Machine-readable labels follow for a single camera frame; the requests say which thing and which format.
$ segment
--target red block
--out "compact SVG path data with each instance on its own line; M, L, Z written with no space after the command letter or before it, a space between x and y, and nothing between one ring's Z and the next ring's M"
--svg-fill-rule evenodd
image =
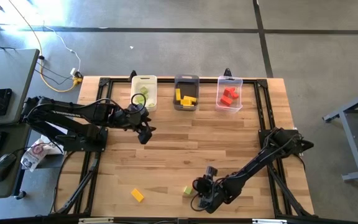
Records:
M226 106L230 106L232 102L233 102L233 100L227 96L222 96L222 98L221 98L221 103L223 103Z
M231 98L237 99L239 97L239 95L234 92L235 90L236 90L236 88L234 88L234 87L231 87L231 88L226 87L223 91L223 95L227 96L227 97L231 96Z
M231 93L231 98L233 98L233 100L237 99L239 97L239 95L237 93L232 92Z

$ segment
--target wooden tabletop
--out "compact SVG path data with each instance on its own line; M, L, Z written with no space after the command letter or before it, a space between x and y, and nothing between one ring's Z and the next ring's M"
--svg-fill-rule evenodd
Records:
M96 99L99 78L84 77L79 104L85 105ZM102 153L99 166L92 216L274 216L266 168L246 182L235 201L230 205L222 204L213 214L194 212L190 208L192 196L183 194L186 186L191 186L195 178L203 176L207 166L218 168L218 177L223 177L238 171L260 150L257 135L260 126L253 86L243 85L242 109L236 114L227 114L215 111L216 85L200 84L196 111L177 111L172 104L173 83L159 83L157 110L150 112L149 116L152 119L149 124L157 130L146 145L139 143L136 133L109 129L106 151ZM276 126L292 129L283 79L268 79L268 88ZM130 94L130 83L116 83L112 88L112 99L122 107L128 106ZM267 114L264 100L262 103L264 114ZM76 152L67 160L58 186L58 208L79 183L83 156L83 152ZM302 163L293 156L284 159L283 163L289 189L302 206L313 213ZM141 203L131 195L134 188L145 197ZM82 208L88 188L85 192ZM282 204L282 194L278 194Z

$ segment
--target plastic container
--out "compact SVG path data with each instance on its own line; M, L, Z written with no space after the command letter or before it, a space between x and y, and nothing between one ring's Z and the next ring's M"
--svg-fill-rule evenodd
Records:
M200 78L196 75L177 75L175 76L175 87L173 89L173 107L176 110L195 111L198 105L198 88L200 86ZM176 99L176 89L180 89L181 99L184 96L190 96L197 99L194 106L183 106Z
M226 106L221 103L221 98L223 96L224 90L226 88L235 88L234 92L237 93L239 96L237 99L232 99L232 103L230 106ZM242 79L236 77L227 77L227 76L220 76L218 78L218 91L216 93L216 110L217 111L226 111L229 113L236 113L242 108L241 104L241 90L242 90Z
M137 75L132 78L131 98L136 93L147 90L146 108L149 112L157 109L157 77L155 75ZM141 95L135 96L134 103L142 103Z

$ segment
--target gray floor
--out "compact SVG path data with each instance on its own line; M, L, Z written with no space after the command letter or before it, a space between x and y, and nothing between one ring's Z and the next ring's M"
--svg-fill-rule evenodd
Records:
M240 1L29 1L32 24L75 27L197 27L255 29L251 0ZM259 0L266 29L358 29L358 1ZM23 24L8 4L0 24ZM68 75L75 56L53 33L38 32L47 66ZM60 35L82 58L84 75L221 75L230 67L238 77L266 77L258 34L179 34L64 32ZM315 147L305 152L306 174L315 213L358 221L358 180L341 174L356 171L342 124L321 117L358 95L358 35L266 35L273 75L284 78L296 127ZM31 32L0 32L0 45L35 47ZM70 87L70 83L59 86ZM69 93L49 90L34 74L29 95L76 101ZM0 199L0 218L45 215L57 170L26 172L29 197Z

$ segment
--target yellow block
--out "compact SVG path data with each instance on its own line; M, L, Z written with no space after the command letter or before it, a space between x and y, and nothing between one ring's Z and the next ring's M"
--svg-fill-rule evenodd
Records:
M191 96L184 96L183 97L184 100L190 100L193 103L197 102L197 98L191 97Z
M176 89L176 96L177 96L177 101L180 101L180 89Z
M136 198L139 203L142 202L144 196L137 189L134 189L131 194Z
M190 100L180 100L180 104L181 105L191 105L191 101Z

